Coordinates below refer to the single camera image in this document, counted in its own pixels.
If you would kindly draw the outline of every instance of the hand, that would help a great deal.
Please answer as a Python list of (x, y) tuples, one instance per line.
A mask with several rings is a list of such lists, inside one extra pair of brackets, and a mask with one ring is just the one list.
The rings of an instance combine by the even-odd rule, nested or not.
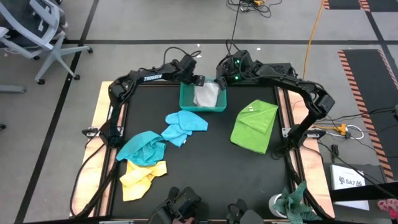
[(189, 218), (185, 223), (182, 223), (178, 220), (173, 220), (173, 224), (193, 224), (193, 217)]

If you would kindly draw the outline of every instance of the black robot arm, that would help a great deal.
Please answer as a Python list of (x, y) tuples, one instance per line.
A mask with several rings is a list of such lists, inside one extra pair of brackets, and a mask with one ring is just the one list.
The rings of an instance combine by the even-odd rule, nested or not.
[(196, 60), (195, 53), (198, 55), (200, 51), (192, 54), (184, 52), (184, 57), (178, 60), (172, 60), (170, 63), (164, 63), (159, 68), (144, 69), (130, 71), (127, 75), (119, 77), (110, 84), (109, 98), (113, 107), (110, 119), (99, 129), (99, 136), (107, 147), (122, 147), (123, 140), (118, 130), (118, 119), (121, 107), (134, 94), (138, 85), (144, 82), (164, 79), (173, 82), (183, 82), (186, 84), (194, 83), (203, 86), (205, 77), (203, 75), (194, 75)]
[(259, 61), (253, 62), (246, 50), (238, 50), (233, 55), (227, 55), (218, 64), (215, 81), (221, 89), (233, 83), (252, 80), (260, 85), (278, 86), (300, 94), (308, 109), (308, 115), (300, 124), (295, 124), (287, 134), (288, 145), (299, 148), (306, 138), (306, 130), (316, 120), (324, 118), (335, 101), (320, 84), (297, 78), (292, 67), (284, 73), (276, 70), (278, 68), (275, 66)]

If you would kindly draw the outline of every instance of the office chair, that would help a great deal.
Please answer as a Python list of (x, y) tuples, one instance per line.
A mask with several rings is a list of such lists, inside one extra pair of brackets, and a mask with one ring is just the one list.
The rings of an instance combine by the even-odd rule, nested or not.
[(3, 42), (21, 55), (34, 60), (38, 60), (39, 54), (42, 52), (49, 53), (35, 77), (35, 81), (39, 85), (45, 83), (42, 76), (54, 60), (61, 63), (74, 79), (80, 79), (80, 76), (71, 71), (69, 66), (62, 60), (62, 56), (83, 50), (87, 50), (88, 53), (92, 54), (93, 49), (88, 46), (61, 49), (62, 42), (65, 39), (64, 35), (55, 44), (51, 43), (58, 30), (60, 15), (63, 14), (63, 10), (56, 4), (49, 0), (2, 0), (0, 2), (0, 13), (14, 30), (29, 40), (28, 45), (31, 42), (30, 47), (33, 44), (39, 48), (28, 50), (26, 46), (17, 44), (12, 38), (8, 39), (7, 33), (9, 29), (5, 27), (0, 27), (0, 42)]

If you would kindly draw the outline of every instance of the cyan towel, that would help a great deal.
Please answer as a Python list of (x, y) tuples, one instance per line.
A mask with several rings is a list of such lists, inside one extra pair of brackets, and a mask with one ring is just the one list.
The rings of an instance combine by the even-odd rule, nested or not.
[(170, 126), (162, 132), (162, 137), (175, 146), (181, 145), (192, 135), (192, 131), (207, 131), (208, 123), (198, 115), (181, 110), (166, 116), (166, 123)]
[(164, 157), (166, 144), (162, 136), (146, 131), (132, 137), (119, 151), (116, 159), (127, 159), (138, 166), (153, 166)]

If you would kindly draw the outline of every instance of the red and black striped tape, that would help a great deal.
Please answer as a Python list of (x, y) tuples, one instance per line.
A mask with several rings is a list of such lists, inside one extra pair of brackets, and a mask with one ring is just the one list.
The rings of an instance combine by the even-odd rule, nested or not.
[(384, 62), (384, 65), (385, 65), (386, 68), (387, 68), (388, 74), (390, 75), (390, 77), (391, 77), (391, 79), (392, 79), (392, 82), (394, 83), (395, 87), (396, 87), (397, 90), (398, 90), (397, 78), (396, 78), (395, 75), (393, 74), (393, 72), (392, 72), (392, 70), (391, 70), (391, 68), (390, 68), (390, 65), (389, 65), (388, 62), (387, 62), (387, 59), (384, 57), (384, 55), (383, 55), (383, 53), (381, 52), (381, 50), (378, 50), (378, 51), (379, 51), (379, 54), (380, 54), (381, 59), (382, 59), (383, 62)]
[[(340, 58), (341, 64), (343, 66), (344, 72), (347, 76), (348, 79), (348, 83), (349, 86), (353, 92), (354, 98), (355, 98), (355, 102), (358, 106), (358, 109), (361, 113), (367, 113), (368, 110), (366, 109), (366, 105), (365, 102), (363, 101), (361, 92), (358, 88), (358, 85), (355, 81), (355, 77), (351, 71), (351, 67), (349, 66), (349, 63), (347, 61), (347, 57), (345, 55), (345, 53), (342, 50), (338, 51), (338, 56)], [(374, 129), (373, 123), (372, 123), (372, 119), (368, 114), (362, 114), (362, 119), (363, 122), (365, 123), (365, 127), (368, 130), (368, 134), (369, 137), (371, 138), (372, 144), (373, 144), (373, 148), (376, 152), (377, 158), (379, 159), (380, 165), (383, 167), (383, 171), (384, 174), (386, 175), (387, 181), (388, 182), (393, 182), (394, 181), (394, 175), (391, 171), (391, 166), (388, 164), (388, 159), (386, 157), (386, 153), (383, 150), (383, 147), (380, 143), (380, 139), (377, 136), (377, 132)]]
[(324, 7), (325, 9), (330, 9), (329, 0), (324, 0), (324, 1), (323, 1), (323, 7)]
[(358, 0), (361, 9), (365, 10), (366, 12), (370, 12), (371, 9), (369, 7), (368, 0)]

